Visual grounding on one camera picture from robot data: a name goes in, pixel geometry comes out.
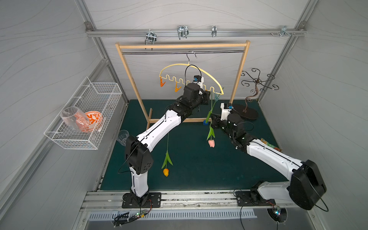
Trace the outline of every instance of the wooden frame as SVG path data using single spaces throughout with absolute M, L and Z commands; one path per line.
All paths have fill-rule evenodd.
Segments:
M 149 114 L 147 114 L 146 108 L 144 107 L 143 101 L 141 96 L 139 95 L 138 88 L 134 82 L 132 73 L 130 72 L 127 60 L 125 59 L 125 56 L 122 54 L 121 49 L 149 49 L 149 48 L 155 48 L 155 49 L 178 49 L 178 48 L 213 48 L 213 47 L 244 47 L 243 55 L 240 59 L 240 64 L 238 68 L 238 73 L 235 78 L 233 91 L 231 93 L 230 97 L 230 103 L 233 102 L 236 94 L 236 90 L 238 88 L 240 75 L 244 67 L 245 59 L 248 54 L 250 41 L 246 41 L 245 43 L 236 43 L 236 44 L 196 44 L 196 45 L 120 45 L 118 42 L 115 44 L 116 49 L 119 53 L 119 56 L 121 58 L 121 61 L 124 64 L 124 68 L 127 72 L 128 78 L 130 80 L 130 83 L 132 84 L 133 90 L 135 92 L 135 95 L 137 96 L 137 99 L 139 101 L 139 104 L 142 108 L 143 114 L 147 120 L 147 129 L 149 128 L 150 124 L 157 122 L 159 119 L 152 119 L 152 108 L 149 110 Z M 203 122 L 206 118 L 187 118 L 183 122 Z

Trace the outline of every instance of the clear plastic cup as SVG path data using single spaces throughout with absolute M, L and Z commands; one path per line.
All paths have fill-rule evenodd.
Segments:
M 86 131 L 88 129 L 89 118 L 78 107 L 72 106 L 64 109 L 60 117 L 73 130 Z
M 117 141 L 122 145 L 125 146 L 127 144 L 127 138 L 129 136 L 129 132 L 127 130 L 120 130 L 119 135 L 117 137 Z

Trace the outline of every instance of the wire basket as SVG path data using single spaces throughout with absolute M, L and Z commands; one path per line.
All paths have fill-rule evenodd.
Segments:
M 101 125 L 96 126 L 92 132 L 76 131 L 68 127 L 58 114 L 44 134 L 64 149 L 98 149 L 122 95 L 117 83 L 90 82 L 89 79 L 88 82 L 88 85 L 82 83 L 79 86 L 62 110 L 76 106 L 83 112 L 98 111 L 102 116 L 97 123 L 101 122 Z

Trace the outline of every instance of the snack package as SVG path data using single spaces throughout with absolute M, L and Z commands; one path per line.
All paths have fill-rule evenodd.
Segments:
M 271 145 L 271 144 L 270 144 L 270 143 L 268 143 L 268 141 L 266 141 L 265 139 L 261 138 L 261 141 L 262 141 L 264 144 L 268 145 L 269 147 L 271 147 L 271 148 L 273 148 L 273 149 L 275 149 L 275 150 L 277 150 L 277 151 L 279 151 L 279 152 L 282 152 L 282 149 L 279 149 L 278 147 L 276 147 L 276 146 L 274 146 L 274 145 Z

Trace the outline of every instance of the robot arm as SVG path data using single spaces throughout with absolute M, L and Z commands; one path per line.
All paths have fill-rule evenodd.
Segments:
M 260 159 L 288 180 L 288 182 L 260 183 L 256 189 L 257 195 L 265 200 L 271 198 L 290 200 L 303 209 L 312 209 L 326 192 L 326 186 L 317 165 L 310 160 L 302 162 L 271 149 L 256 137 L 246 133 L 244 120 L 232 108 L 231 104 L 222 103 L 221 115 L 212 114 L 211 116 L 212 128 L 221 129 L 229 136 L 236 149 Z
M 152 150 L 170 130 L 189 117 L 195 108 L 207 105 L 209 96 L 210 91 L 204 91 L 200 84 L 189 83 L 184 87 L 184 94 L 170 105 L 168 111 L 152 127 L 137 137 L 131 135 L 127 138 L 125 158 L 132 172 L 131 190 L 140 203 L 145 202 L 141 198 L 146 199 L 145 195 L 148 194 L 147 175 L 153 165 Z

